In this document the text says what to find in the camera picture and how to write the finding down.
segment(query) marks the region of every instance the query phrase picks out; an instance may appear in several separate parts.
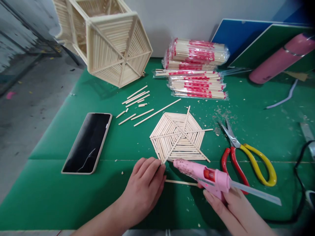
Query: white wall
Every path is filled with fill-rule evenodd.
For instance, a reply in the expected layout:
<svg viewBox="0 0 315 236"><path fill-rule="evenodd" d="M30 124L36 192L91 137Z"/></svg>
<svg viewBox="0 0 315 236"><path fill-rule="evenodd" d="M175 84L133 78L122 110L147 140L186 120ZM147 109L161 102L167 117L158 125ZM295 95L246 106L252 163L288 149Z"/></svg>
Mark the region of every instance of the white wall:
<svg viewBox="0 0 315 236"><path fill-rule="evenodd" d="M287 1L294 0L125 0L142 20L153 57L164 55L171 37L208 41L223 18L271 21Z"/></svg>
<svg viewBox="0 0 315 236"><path fill-rule="evenodd" d="M58 25L52 0L6 0L27 22L46 39L53 39L49 30Z"/></svg>
<svg viewBox="0 0 315 236"><path fill-rule="evenodd" d="M0 5L0 31L20 44L23 48L33 47L37 37L26 29L10 12ZM0 35L0 72L10 66L10 60L24 51Z"/></svg>
<svg viewBox="0 0 315 236"><path fill-rule="evenodd" d="M52 0L6 0L46 39L56 27L58 17ZM153 55L162 57L171 37L209 40L223 18L248 20L285 20L299 4L297 0L125 0L138 12L150 39ZM24 47L36 40L21 23L0 8L0 30L15 38ZM0 72L9 66L10 58L21 53L0 36Z"/></svg>

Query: red and yellow scissor handle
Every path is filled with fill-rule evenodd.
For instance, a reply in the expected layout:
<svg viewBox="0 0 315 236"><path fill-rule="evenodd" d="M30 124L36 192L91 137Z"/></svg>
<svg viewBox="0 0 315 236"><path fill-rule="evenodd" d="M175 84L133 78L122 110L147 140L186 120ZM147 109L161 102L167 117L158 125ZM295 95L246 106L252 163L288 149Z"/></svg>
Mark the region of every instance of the red and yellow scissor handle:
<svg viewBox="0 0 315 236"><path fill-rule="evenodd" d="M277 175L276 175L276 171L275 171L273 165L271 164L270 160L264 154L262 154L260 151L258 151L256 148L254 148L248 144L241 145L240 149L243 150L246 153L246 155L249 157L249 160L253 165L254 171L255 171L258 179L266 186L269 186L269 187L275 186L277 183ZM269 181L266 181L265 178L263 177L262 172L259 169L259 166L257 164L256 159L254 158L253 154L249 150L251 150L252 152L256 153L258 156L260 156L261 159L266 164L268 172L269 172Z"/></svg>
<svg viewBox="0 0 315 236"><path fill-rule="evenodd" d="M241 176L241 179L243 181L243 184L246 185L246 186L249 186L249 182L244 174L244 172L242 171L241 167L239 166L237 160L236 160L236 155L235 155L235 147L231 147L231 149L229 148L226 148L225 151L224 151L224 154L222 156L222 159L221 159L221 165L222 165L222 169L223 169L223 172L229 174L227 172L227 168L226 168L226 161L227 161L227 157L229 155L229 153L231 152L231 159L232 159L232 162L233 164L235 165L235 168L237 170L237 172L239 173L239 175Z"/></svg>

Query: pink hot glue gun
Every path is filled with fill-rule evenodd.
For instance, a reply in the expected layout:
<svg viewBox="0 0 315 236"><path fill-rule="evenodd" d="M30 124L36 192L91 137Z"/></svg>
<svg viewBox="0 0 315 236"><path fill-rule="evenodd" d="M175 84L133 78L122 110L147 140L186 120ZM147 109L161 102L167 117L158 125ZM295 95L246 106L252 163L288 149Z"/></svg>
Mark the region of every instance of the pink hot glue gun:
<svg viewBox="0 0 315 236"><path fill-rule="evenodd" d="M181 173L195 179L206 190L208 190L210 193L212 193L222 201L225 201L222 192L228 193L230 187L234 186L277 205L282 205L281 200L278 197L235 182L231 180L227 173L222 172L218 169L211 169L202 164L184 159L175 159L174 161L168 161L173 162L174 167L176 167Z"/></svg>

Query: chopstick bundle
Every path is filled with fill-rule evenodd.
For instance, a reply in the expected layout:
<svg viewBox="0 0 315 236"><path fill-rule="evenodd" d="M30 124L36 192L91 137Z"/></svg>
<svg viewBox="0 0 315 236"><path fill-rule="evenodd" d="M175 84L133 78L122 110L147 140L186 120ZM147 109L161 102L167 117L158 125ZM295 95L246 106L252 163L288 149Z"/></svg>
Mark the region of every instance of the chopstick bundle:
<svg viewBox="0 0 315 236"><path fill-rule="evenodd" d="M174 39L165 52L164 69L154 78L168 78L173 96L227 99L223 76L216 71L230 56L224 44Z"/></svg>
<svg viewBox="0 0 315 236"><path fill-rule="evenodd" d="M226 84L222 82L206 82L201 83L200 81L186 81L186 80L175 80L169 82L169 87L172 88L187 88L197 90L211 90L211 91L223 91Z"/></svg>
<svg viewBox="0 0 315 236"><path fill-rule="evenodd" d="M170 75L181 76L207 76L219 77L219 73L213 70L162 70L156 69L154 77L169 77Z"/></svg>
<svg viewBox="0 0 315 236"><path fill-rule="evenodd" d="M166 53L165 61L222 65L229 56L230 53L224 44L176 38Z"/></svg>
<svg viewBox="0 0 315 236"><path fill-rule="evenodd" d="M226 99L227 93L221 92L221 94L211 94L211 95L200 95L200 94L190 94L190 93L182 93L179 91L174 91L172 93L175 97L195 97L195 98L213 98L213 99Z"/></svg>
<svg viewBox="0 0 315 236"><path fill-rule="evenodd" d="M175 60L167 60L166 62L163 60L163 67L165 69L174 69L174 70L216 70L216 65L205 65L198 63L189 63Z"/></svg>
<svg viewBox="0 0 315 236"><path fill-rule="evenodd" d="M206 81L221 81L223 80L223 77L217 76L217 77L208 77L204 75L196 75L196 76L169 76L169 81L171 80L206 80Z"/></svg>

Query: fingernail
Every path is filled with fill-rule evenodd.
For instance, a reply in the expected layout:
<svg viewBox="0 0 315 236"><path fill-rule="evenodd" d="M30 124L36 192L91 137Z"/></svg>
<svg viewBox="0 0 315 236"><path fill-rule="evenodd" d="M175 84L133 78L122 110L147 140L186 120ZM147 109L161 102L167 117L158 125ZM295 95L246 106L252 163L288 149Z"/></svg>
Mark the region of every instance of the fingernail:
<svg viewBox="0 0 315 236"><path fill-rule="evenodd" d="M213 203L214 201L214 198L213 198L213 195L211 193L209 193L207 190L203 190L203 194L204 196L206 197L206 199L210 202L210 203Z"/></svg>

